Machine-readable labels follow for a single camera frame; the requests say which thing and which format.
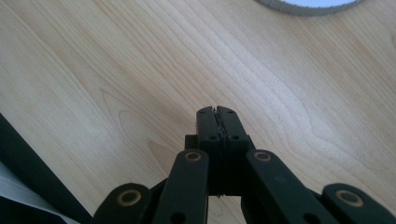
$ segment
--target round white object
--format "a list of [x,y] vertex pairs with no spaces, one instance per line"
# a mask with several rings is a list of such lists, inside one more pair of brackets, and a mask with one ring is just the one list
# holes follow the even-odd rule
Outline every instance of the round white object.
[[362,0],[259,0],[275,10],[299,16],[323,16],[352,7]]

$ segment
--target wood grain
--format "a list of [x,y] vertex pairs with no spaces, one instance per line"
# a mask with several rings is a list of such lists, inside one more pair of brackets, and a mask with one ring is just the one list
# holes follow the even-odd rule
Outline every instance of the wood grain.
[[[348,183],[396,214],[395,11],[2,0],[0,112],[92,214],[120,184],[167,177],[207,105],[307,187]],[[209,223],[244,223],[237,198],[209,206]]]

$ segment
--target light wood surface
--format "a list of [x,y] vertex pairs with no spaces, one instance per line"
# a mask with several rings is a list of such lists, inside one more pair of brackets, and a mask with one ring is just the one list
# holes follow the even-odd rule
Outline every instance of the light wood surface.
[[[90,213],[170,172],[195,112],[238,112],[317,192],[396,214],[396,1],[321,18],[253,0],[0,1],[0,112]],[[209,223],[244,223],[211,199]]]

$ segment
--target wooden table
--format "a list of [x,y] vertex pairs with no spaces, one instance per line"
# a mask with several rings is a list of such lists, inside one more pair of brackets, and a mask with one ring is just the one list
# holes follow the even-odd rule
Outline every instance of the wooden table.
[[[195,112],[238,112],[317,192],[396,214],[396,1],[326,17],[253,0],[0,1],[0,112],[93,214],[170,172]],[[211,199],[209,223],[244,223]]]

